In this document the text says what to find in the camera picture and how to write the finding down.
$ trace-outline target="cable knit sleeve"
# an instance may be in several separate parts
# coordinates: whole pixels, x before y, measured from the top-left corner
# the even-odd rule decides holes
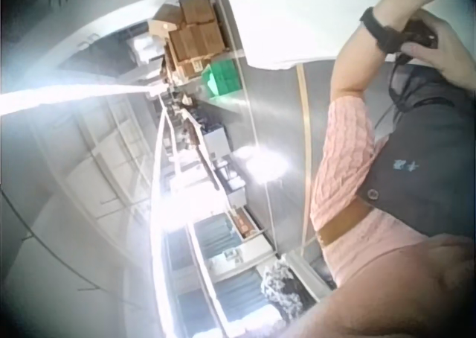
[[[316,231],[351,202],[372,164],[374,141],[373,126],[361,98],[346,96],[330,104],[311,206]]]

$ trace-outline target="brown belt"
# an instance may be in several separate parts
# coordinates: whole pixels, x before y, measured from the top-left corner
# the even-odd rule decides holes
[[[318,231],[318,241],[321,247],[330,245],[355,228],[372,209],[373,207],[364,200],[355,197],[347,207]]]

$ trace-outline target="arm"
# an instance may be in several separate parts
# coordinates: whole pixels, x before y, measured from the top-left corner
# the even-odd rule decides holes
[[[433,0],[381,0],[373,14],[383,26],[402,31],[410,17]],[[376,40],[361,25],[350,37],[335,61],[331,80],[331,100],[351,95],[363,97],[364,90],[385,61]]]

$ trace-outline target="pink knit sweater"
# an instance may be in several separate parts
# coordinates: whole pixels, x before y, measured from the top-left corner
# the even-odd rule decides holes
[[[386,141],[375,143],[361,98],[346,96],[330,104],[311,204],[316,231],[349,205]],[[355,228],[325,247],[323,254],[335,283],[341,286],[375,258],[425,238],[392,215],[373,209]]]

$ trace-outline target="button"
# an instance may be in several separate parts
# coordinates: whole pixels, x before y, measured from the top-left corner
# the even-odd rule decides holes
[[[379,198],[379,192],[376,191],[375,189],[370,189],[367,192],[367,196],[369,197],[370,200],[377,200]]]

